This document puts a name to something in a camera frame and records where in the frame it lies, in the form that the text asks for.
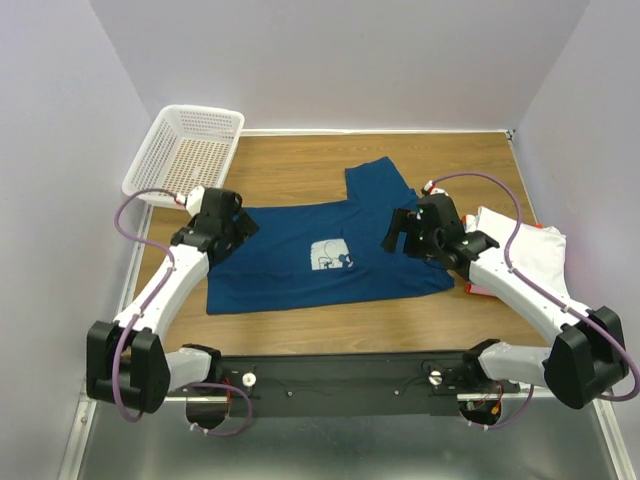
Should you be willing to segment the blue t-shirt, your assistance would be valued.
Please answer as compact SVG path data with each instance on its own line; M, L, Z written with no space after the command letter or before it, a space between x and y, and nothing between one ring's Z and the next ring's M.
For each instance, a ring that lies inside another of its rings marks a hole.
M209 315L290 310L421 297L447 291L453 277L384 251L397 208L414 208L416 192L387 157L345 171L337 202L250 207L259 230L207 277Z

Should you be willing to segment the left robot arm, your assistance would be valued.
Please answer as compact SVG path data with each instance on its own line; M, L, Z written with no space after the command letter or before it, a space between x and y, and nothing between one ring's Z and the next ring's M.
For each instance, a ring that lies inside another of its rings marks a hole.
M188 223L167 245L131 238L162 250L164 259L113 321L97 321L87 333L87 394L114 404L129 422L156 412L168 393L182 387L201 395L220 387L218 350L187 344L166 352L163 341L192 290L259 230L234 191L199 186L169 197L189 214Z

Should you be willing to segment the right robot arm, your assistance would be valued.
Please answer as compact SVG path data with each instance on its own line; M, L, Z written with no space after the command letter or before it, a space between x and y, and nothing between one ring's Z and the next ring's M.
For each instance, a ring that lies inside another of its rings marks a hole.
M382 246L398 239L412 258L433 259L491 293L525 319L545 347L486 340L468 350L458 371L462 384L480 392L511 380L550 390L564 405L580 409L639 369L626 351L620 317L573 300L562 274L565 237L482 207L461 219L445 193L419 198L415 209L393 212Z

